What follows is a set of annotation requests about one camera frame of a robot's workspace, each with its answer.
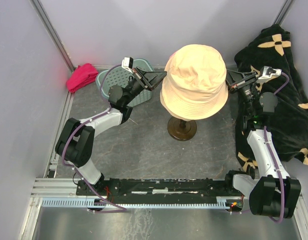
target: laundry basket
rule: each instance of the laundry basket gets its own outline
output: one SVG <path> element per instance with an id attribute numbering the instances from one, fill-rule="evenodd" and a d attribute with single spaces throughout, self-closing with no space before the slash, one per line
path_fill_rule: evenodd
<path id="1" fill-rule="evenodd" d="M 133 61 L 133 68 L 138 67 L 144 71 L 154 71 L 152 66 L 149 64 L 148 61 L 145 59 L 135 59 Z M 96 85 L 97 88 L 100 89 L 104 76 L 109 70 L 102 71 L 100 74 L 96 77 Z M 114 68 L 108 75 L 106 76 L 106 79 L 104 80 L 102 89 L 100 90 L 102 96 L 106 99 L 109 99 L 109 90 L 110 87 L 113 85 L 119 85 L 121 87 L 126 87 L 126 85 L 129 82 L 129 76 L 132 74 L 126 70 L 124 70 L 121 66 L 118 66 Z M 134 107 L 136 105 L 139 105 L 141 103 L 144 103 L 148 100 L 150 100 L 152 97 L 152 92 L 148 90 L 143 90 L 137 97 L 131 101 L 128 106 Z"/>

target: black blanket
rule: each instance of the black blanket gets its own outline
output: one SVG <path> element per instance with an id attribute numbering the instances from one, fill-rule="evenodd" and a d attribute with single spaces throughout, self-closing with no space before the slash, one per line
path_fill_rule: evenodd
<path id="1" fill-rule="evenodd" d="M 293 62 L 290 32 L 275 24 L 263 29 L 247 47 L 235 55 L 240 72 L 260 72 L 263 66 L 282 69 L 290 77 L 289 83 L 276 95 L 278 105 L 269 121 L 272 139 L 281 161 L 297 158 L 308 165 L 308 98 Z M 274 77 L 259 84 L 261 93 L 275 92 L 286 79 Z M 257 167 L 254 154 L 243 134 L 242 100 L 235 126 L 236 157 L 244 171 Z"/>

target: pink cloth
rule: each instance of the pink cloth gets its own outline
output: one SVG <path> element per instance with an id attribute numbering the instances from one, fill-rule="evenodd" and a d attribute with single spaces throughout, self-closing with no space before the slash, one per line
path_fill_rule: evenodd
<path id="1" fill-rule="evenodd" d="M 95 82 L 99 72 L 90 63 L 78 66 L 72 76 L 67 80 L 66 86 L 71 93 L 85 87 L 87 84 Z"/>
<path id="2" fill-rule="evenodd" d="M 176 52 L 174 52 L 170 57 L 169 57 L 169 59 L 171 59 L 171 57 L 173 57 L 175 54 L 176 54 Z"/>

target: purple cable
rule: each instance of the purple cable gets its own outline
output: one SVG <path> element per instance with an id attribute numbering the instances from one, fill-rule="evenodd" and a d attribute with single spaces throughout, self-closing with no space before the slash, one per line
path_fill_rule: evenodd
<path id="1" fill-rule="evenodd" d="M 275 168 L 276 168 L 276 172 L 278 174 L 278 179 L 279 179 L 279 185 L 280 185 L 280 213 L 279 213 L 279 219 L 276 220 L 274 219 L 272 216 L 270 216 L 269 218 L 271 220 L 273 220 L 275 223 L 278 223 L 280 224 L 283 220 L 283 217 L 284 217 L 284 207 L 285 207 L 285 190 L 284 190 L 284 183 L 283 183 L 283 177 L 282 177 L 282 174 L 281 174 L 281 171 L 280 171 L 280 167 L 279 167 L 279 164 L 276 160 L 276 157 L 274 156 L 274 153 L 273 153 L 273 150 L 268 142 L 268 134 L 267 134 L 267 131 L 266 131 L 267 127 L 264 126 L 264 138 L 265 138 L 265 141 L 266 141 L 266 146 L 269 150 L 269 153 L 272 157 L 272 160 L 274 162 L 274 165 L 275 165 Z"/>
<path id="2" fill-rule="evenodd" d="M 116 65 L 116 66 L 112 67 L 110 70 L 107 71 L 107 73 L 105 74 L 105 76 L 104 76 L 104 78 L 103 78 L 103 82 L 102 82 L 101 85 L 100 85 L 100 88 L 99 88 L 100 91 L 102 90 L 102 87 L 103 87 L 103 84 L 104 84 L 104 80 L 105 80 L 105 78 L 107 77 L 107 75 L 108 75 L 113 69 L 115 69 L 115 68 L 117 68 L 117 67 L 119 67 L 119 66 L 121 66 L 121 65 Z M 103 99 L 106 103 L 108 103 L 108 100 L 107 100 L 106 98 L 104 98 L 104 97 L 102 96 L 102 94 L 101 94 L 101 97 L 102 97 L 102 99 Z M 76 168 L 74 165 L 68 164 L 68 163 L 66 163 L 66 161 L 65 161 L 65 153 L 66 153 L 66 151 L 67 151 L 67 149 L 68 149 L 68 147 L 69 147 L 69 144 L 70 144 L 71 140 L 73 139 L 74 135 L 75 135 L 83 126 L 85 126 L 86 124 L 88 124 L 88 123 L 91 122 L 91 121 L 94 121 L 95 119 L 98 119 L 98 118 L 100 118 L 100 117 L 102 117 L 102 116 L 105 116 L 106 114 L 108 114 L 108 113 L 111 111 L 111 109 L 112 109 L 112 106 L 109 104 L 109 107 L 108 107 L 107 110 L 101 112 L 100 114 L 95 115 L 94 117 L 90 118 L 89 120 L 86 120 L 85 122 L 82 122 L 82 123 L 72 132 L 72 134 L 69 136 L 69 138 L 68 138 L 68 140 L 67 140 L 67 142 L 66 142 L 66 144 L 65 144 L 65 146 L 64 146 L 64 149 L 63 149 L 63 152 L 62 152 L 62 155 L 61 155 L 62 163 L 63 163 L 64 166 L 74 167 L 74 168 L 75 168 L 75 172 L 81 176 L 80 172 L 77 170 L 77 168 Z M 119 206 L 119 205 L 116 205 L 115 203 L 112 203 L 112 202 L 106 200 L 105 198 L 103 198 L 100 194 L 98 194 L 98 192 L 92 187 L 92 185 L 91 185 L 85 178 L 83 178 L 83 180 L 84 180 L 84 182 L 86 183 L 86 185 L 92 190 L 92 192 L 93 192 L 96 196 L 98 196 L 103 202 L 105 202 L 105 203 L 107 203 L 107 204 L 110 204 L 110 205 L 112 205 L 112 206 L 114 206 L 114 207 L 120 209 L 120 210 L 111 210 L 111 211 L 101 211 L 101 212 L 99 212 L 99 213 L 103 213 L 103 214 L 108 214 L 108 213 L 122 213 L 122 212 L 125 212 L 125 211 L 127 210 L 126 208 L 121 207 L 121 206 Z"/>
<path id="3" fill-rule="evenodd" d="M 103 84 L 104 84 L 104 82 L 105 82 L 106 77 L 109 75 L 109 73 L 112 72 L 113 69 L 116 69 L 116 68 L 118 68 L 118 67 L 120 67 L 120 66 L 121 66 L 121 65 L 115 65 L 115 66 L 113 66 L 110 70 L 108 70 L 108 71 L 106 72 L 105 76 L 103 77 L 102 84 L 101 84 L 100 87 L 99 87 L 100 95 L 101 95 L 103 101 L 106 102 L 106 103 L 108 103 L 109 101 L 108 101 L 105 97 L 103 97 L 103 95 L 102 95 Z"/>
<path id="4" fill-rule="evenodd" d="M 290 81 L 290 77 L 284 73 L 284 72 L 281 72 L 281 75 L 283 75 L 285 78 L 286 78 L 286 82 L 283 83 L 282 86 L 280 86 L 275 92 L 274 92 L 274 95 L 276 95 L 279 91 L 282 90 L 282 88 L 284 88 Z"/>
<path id="5" fill-rule="evenodd" d="M 109 74 L 113 69 L 115 69 L 115 68 L 117 68 L 117 67 L 119 67 L 119 66 L 121 66 L 121 65 L 115 65 L 115 66 L 113 66 L 110 70 L 107 71 L 107 73 L 106 73 L 105 76 L 103 77 L 103 81 L 102 81 L 102 83 L 101 83 L 101 85 L 100 85 L 100 87 L 99 87 L 99 91 L 100 91 L 100 92 L 102 91 L 104 81 L 105 81 L 106 77 L 108 76 L 108 74 Z M 109 101 L 108 101 L 105 97 L 103 97 L 102 94 L 101 94 L 100 96 L 101 96 L 102 100 L 103 100 L 105 103 L 107 103 L 107 104 L 109 103 Z M 111 109 L 112 109 L 112 106 L 109 104 L 109 110 L 107 110 L 107 112 L 111 111 Z M 94 118 L 92 118 L 92 120 L 95 120 L 95 119 L 97 119 L 97 118 L 100 118 L 100 117 L 104 116 L 104 115 L 101 115 L 101 114 L 102 114 L 102 113 L 100 113 L 99 115 L 96 115 Z M 63 150 L 63 153 L 62 153 L 62 156 L 61 156 L 61 157 L 62 157 L 62 163 L 63 163 L 64 166 L 73 167 L 72 164 L 66 163 L 66 161 L 65 161 L 65 153 L 66 153 L 66 150 L 68 149 L 68 146 L 69 146 L 71 140 L 73 139 L 74 135 L 78 132 L 78 130 L 80 130 L 80 129 L 81 129 L 85 124 L 87 124 L 88 122 L 89 122 L 89 120 L 87 120 L 86 122 L 83 122 L 81 125 L 79 125 L 79 126 L 74 130 L 74 132 L 70 135 L 69 139 L 67 140 L 67 142 L 66 142 L 66 144 L 65 144 L 65 147 L 64 147 L 64 150 Z"/>
<path id="6" fill-rule="evenodd" d="M 126 212 L 127 209 L 125 207 L 119 206 L 115 203 L 112 203 L 110 201 L 108 201 L 107 199 L 105 199 L 104 197 L 102 197 L 95 189 L 94 187 L 80 174 L 80 172 L 77 170 L 77 168 L 75 168 L 75 172 L 81 176 L 84 180 L 84 182 L 86 183 L 86 185 L 92 190 L 92 192 L 99 197 L 99 199 L 101 199 L 104 203 L 112 205 L 120 210 L 109 210 L 109 211 L 95 211 L 95 213 L 100 213 L 100 214 L 110 214 L 110 213 L 123 213 Z"/>

